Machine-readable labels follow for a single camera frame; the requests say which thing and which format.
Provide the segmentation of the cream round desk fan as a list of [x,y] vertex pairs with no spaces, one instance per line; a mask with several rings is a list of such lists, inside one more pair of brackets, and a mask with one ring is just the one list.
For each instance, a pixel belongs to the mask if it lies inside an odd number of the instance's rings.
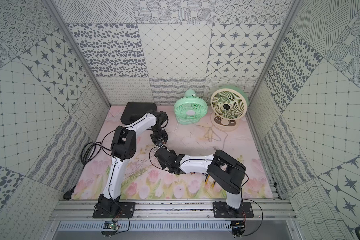
[[210,99],[213,114],[212,125],[221,131],[231,132],[238,128],[240,119],[248,110],[247,94],[234,86],[223,86]]

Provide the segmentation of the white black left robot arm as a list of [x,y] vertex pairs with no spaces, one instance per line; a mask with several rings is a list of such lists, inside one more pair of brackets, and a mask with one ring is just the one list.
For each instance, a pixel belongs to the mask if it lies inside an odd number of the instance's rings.
[[119,210],[118,202],[121,196],[121,185],[125,170],[130,159],[137,151],[137,137],[144,131],[151,129],[151,139],[156,147],[167,143],[168,134],[162,125],[168,121],[165,112],[148,111],[143,117],[125,127],[118,126],[111,144],[112,165],[106,186],[99,196],[97,209],[109,214]]

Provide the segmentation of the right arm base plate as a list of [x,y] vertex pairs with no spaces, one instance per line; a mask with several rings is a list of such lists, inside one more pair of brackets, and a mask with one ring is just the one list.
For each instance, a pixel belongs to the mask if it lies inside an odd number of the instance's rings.
[[242,202],[239,209],[234,209],[227,205],[226,202],[213,202],[213,212],[215,218],[253,218],[253,208],[251,203]]

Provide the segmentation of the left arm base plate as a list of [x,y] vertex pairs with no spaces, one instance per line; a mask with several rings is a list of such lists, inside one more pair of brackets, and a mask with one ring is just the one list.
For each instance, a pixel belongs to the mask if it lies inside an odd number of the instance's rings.
[[92,217],[94,219],[132,218],[135,206],[134,202],[96,203]]

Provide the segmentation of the aluminium mounting rail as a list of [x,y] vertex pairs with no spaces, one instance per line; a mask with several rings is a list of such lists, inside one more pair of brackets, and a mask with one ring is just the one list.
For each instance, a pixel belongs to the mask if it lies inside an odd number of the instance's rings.
[[[130,220],[212,220],[215,200],[129,200],[136,203]],[[248,220],[296,220],[289,201],[276,199],[247,200],[252,205],[254,217]],[[50,217],[61,221],[90,221],[96,201],[59,201]]]

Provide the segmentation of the black plastic tool case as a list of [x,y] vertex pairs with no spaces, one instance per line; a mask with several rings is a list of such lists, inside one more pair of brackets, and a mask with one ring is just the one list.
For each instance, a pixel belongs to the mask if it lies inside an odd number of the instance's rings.
[[121,116],[121,122],[124,125],[130,125],[150,110],[156,111],[157,105],[155,103],[128,102]]

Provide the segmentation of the yellow handled pliers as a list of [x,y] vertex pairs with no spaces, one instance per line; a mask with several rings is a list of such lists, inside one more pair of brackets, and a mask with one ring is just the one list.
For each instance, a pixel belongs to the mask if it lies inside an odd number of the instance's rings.
[[211,188],[213,188],[216,184],[216,181],[208,174],[206,174],[206,178],[205,178],[205,185]]

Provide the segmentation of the green desk fan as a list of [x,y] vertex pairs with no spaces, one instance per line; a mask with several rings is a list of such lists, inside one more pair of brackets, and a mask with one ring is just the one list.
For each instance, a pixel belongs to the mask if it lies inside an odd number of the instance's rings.
[[207,112],[207,103],[197,97],[194,90],[187,90],[184,97],[177,100],[174,105],[175,117],[181,125],[196,124]]

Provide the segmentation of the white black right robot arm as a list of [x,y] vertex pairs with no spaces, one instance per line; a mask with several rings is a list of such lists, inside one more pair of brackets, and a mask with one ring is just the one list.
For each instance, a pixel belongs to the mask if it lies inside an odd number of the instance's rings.
[[189,156],[176,155],[173,150],[160,147],[155,152],[161,168],[175,175],[200,173],[207,174],[227,192],[226,204],[238,210],[242,202],[242,184],[246,167],[222,150],[213,155]]

